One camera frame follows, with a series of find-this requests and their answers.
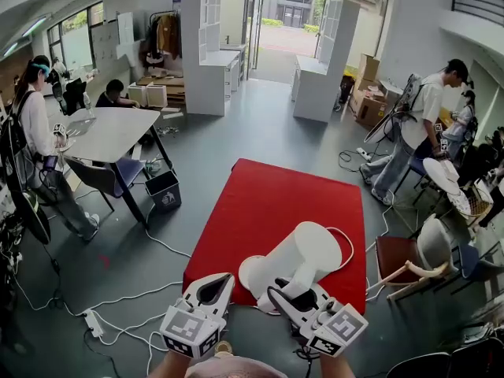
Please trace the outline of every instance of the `tree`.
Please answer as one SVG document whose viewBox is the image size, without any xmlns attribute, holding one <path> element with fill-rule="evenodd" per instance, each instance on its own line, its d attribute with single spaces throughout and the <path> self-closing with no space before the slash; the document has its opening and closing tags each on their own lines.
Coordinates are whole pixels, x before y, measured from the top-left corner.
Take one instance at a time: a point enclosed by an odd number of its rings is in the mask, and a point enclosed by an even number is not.
<svg viewBox="0 0 504 378">
<path fill-rule="evenodd" d="M 315 0 L 313 3 L 313 22 L 315 25 L 321 24 L 322 12 L 324 11 L 325 0 Z"/>
</svg>

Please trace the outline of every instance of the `sneaker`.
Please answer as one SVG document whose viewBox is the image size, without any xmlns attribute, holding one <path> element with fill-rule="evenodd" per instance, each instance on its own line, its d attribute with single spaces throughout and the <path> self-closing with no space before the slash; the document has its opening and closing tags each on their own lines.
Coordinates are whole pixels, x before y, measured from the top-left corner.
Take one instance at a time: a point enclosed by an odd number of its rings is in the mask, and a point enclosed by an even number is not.
<svg viewBox="0 0 504 378">
<path fill-rule="evenodd" d="M 384 205 L 392 206 L 392 201 L 387 196 L 382 198 L 380 195 L 376 193 L 374 188 L 371 190 L 371 195 L 373 195 L 376 199 L 380 200 Z"/>
<path fill-rule="evenodd" d="M 89 238 L 84 240 L 86 242 L 90 242 L 95 237 L 95 235 L 98 233 L 98 230 L 100 229 L 100 216 L 98 214 L 89 215 L 88 212 L 84 212 L 84 215 L 93 225 L 96 226 L 96 229 L 94 230 L 93 234 Z"/>
<path fill-rule="evenodd" d="M 362 169 L 362 167 L 364 166 L 365 164 L 362 164 L 360 167 L 359 167 L 359 172 L 361 173 L 361 176 L 362 176 L 362 179 L 364 180 L 364 183 L 366 185 L 371 185 L 372 184 L 372 181 L 371 181 L 371 178 L 368 178 L 366 175 L 364 175 L 364 171 Z"/>
</svg>

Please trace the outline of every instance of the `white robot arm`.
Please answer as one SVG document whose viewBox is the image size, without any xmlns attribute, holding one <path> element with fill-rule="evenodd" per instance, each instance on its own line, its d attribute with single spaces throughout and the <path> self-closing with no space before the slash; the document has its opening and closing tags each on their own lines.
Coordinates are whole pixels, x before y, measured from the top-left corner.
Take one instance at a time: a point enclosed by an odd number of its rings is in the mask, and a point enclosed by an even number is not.
<svg viewBox="0 0 504 378">
<path fill-rule="evenodd" d="M 318 284 L 293 300 L 269 287 L 268 297 L 299 329 L 308 347 L 331 357 L 338 357 L 369 324 L 351 304 L 342 306 Z"/>
<path fill-rule="evenodd" d="M 170 306 L 161 323 L 160 333 L 166 346 L 189 358 L 201 358 L 215 346 L 226 326 L 235 277 L 219 273 L 193 282 Z"/>
</svg>

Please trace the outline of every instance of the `backpack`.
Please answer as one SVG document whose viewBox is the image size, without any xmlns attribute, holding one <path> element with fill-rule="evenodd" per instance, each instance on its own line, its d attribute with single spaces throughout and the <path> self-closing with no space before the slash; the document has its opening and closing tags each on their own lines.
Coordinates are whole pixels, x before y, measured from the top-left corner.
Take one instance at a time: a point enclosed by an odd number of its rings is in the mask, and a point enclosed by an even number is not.
<svg viewBox="0 0 504 378">
<path fill-rule="evenodd" d="M 2 125 L 0 157 L 2 157 L 5 181 L 17 214 L 26 223 L 34 237 L 48 244 L 50 241 L 49 221 L 39 206 L 36 195 L 30 189 L 30 182 L 35 178 L 37 168 L 20 123 L 24 104 L 32 92 L 34 91 L 28 91 L 24 95 L 17 111 L 11 111 Z"/>
<path fill-rule="evenodd" d="M 476 133 L 478 132 L 478 120 L 476 118 L 476 114 L 474 113 L 474 108 L 472 106 L 469 106 L 469 108 L 471 108 L 472 118 L 469 123 L 467 123 L 467 128 L 465 128 L 464 138 L 467 144 L 473 144 L 473 141 L 476 138 Z"/>
</svg>

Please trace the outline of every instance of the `gray floor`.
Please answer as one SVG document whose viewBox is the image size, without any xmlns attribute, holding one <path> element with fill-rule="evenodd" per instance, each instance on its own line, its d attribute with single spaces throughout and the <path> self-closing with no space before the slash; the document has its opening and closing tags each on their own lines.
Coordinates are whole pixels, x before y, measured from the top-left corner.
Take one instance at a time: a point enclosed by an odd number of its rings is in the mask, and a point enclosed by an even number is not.
<svg viewBox="0 0 504 378">
<path fill-rule="evenodd" d="M 290 84 L 295 62 L 292 52 L 259 48 L 258 68 L 250 70 L 250 78 Z"/>
<path fill-rule="evenodd" d="M 385 230 L 381 217 L 384 207 L 363 187 L 357 173 L 338 166 L 340 151 L 354 150 L 357 146 L 374 148 L 361 143 L 367 131 L 341 113 L 334 113 L 327 125 L 295 119 L 288 96 L 286 84 L 250 80 L 233 95 L 226 117 L 190 116 L 186 123 L 181 122 L 176 138 L 164 138 L 180 176 L 183 204 L 167 216 L 153 214 L 152 235 L 176 249 L 191 252 L 238 158 L 362 186 L 368 245 Z M 390 149 L 390 145 L 383 144 L 379 152 Z M 145 158 L 154 155 L 153 150 Z M 359 163 L 356 158 L 350 166 L 356 168 Z M 415 182 L 414 176 L 408 178 L 400 191 L 402 198 L 413 194 L 411 187 Z M 77 194 L 88 190 L 81 187 Z M 133 187 L 132 193 L 147 213 L 151 201 L 142 185 Z M 427 207 L 429 200 L 433 198 L 425 195 L 421 205 Z M 100 215 L 100 232 L 92 243 L 84 245 L 54 219 L 50 222 L 53 238 L 48 246 L 61 265 L 62 290 L 72 309 L 82 311 L 104 300 L 135 295 L 182 279 L 187 260 L 150 241 L 121 200 L 113 201 L 115 213 L 109 213 L 96 193 L 80 202 L 88 211 Z M 414 223 L 415 214 L 404 212 Z M 424 215 L 425 211 L 421 212 L 420 220 Z M 407 235 L 406 228 L 394 214 L 387 219 L 391 234 Z M 34 305 L 40 306 L 52 295 L 57 280 L 39 243 L 27 235 L 21 245 L 24 261 L 19 279 Z M 376 281 L 374 253 L 368 254 L 367 274 L 372 283 Z M 386 289 L 376 302 L 367 305 L 365 317 L 369 328 L 346 353 L 356 376 L 387 371 L 406 358 L 435 351 L 442 341 L 449 339 L 460 321 L 485 302 L 484 287 L 478 284 L 459 295 L 450 296 L 450 289 L 444 289 L 436 294 L 415 295 L 397 305 L 386 300 L 389 292 Z M 139 299 L 102 306 L 98 311 L 115 325 L 126 327 L 164 313 L 179 296 L 180 287 L 170 287 Z M 20 326 L 18 336 L 25 337 L 28 352 L 19 355 L 5 346 L 0 351 L 0 361 L 15 377 L 114 376 L 109 361 L 84 346 L 83 320 L 59 309 L 36 313 L 20 297 L 15 321 Z M 159 324 L 153 322 L 135 332 L 148 338 L 150 332 L 158 330 Z M 227 339 L 238 355 L 264 361 L 289 377 L 304 377 L 307 364 L 292 353 L 296 345 L 289 337 L 284 319 L 233 306 L 228 328 Z M 106 329 L 105 339 L 113 337 L 114 332 Z M 143 343 L 123 335 L 114 346 L 104 347 L 95 341 L 91 345 L 115 357 L 122 377 L 145 376 L 149 354 Z M 160 360 L 161 355 L 155 352 L 153 365 Z M 317 363 L 312 376 L 320 376 Z"/>
</svg>

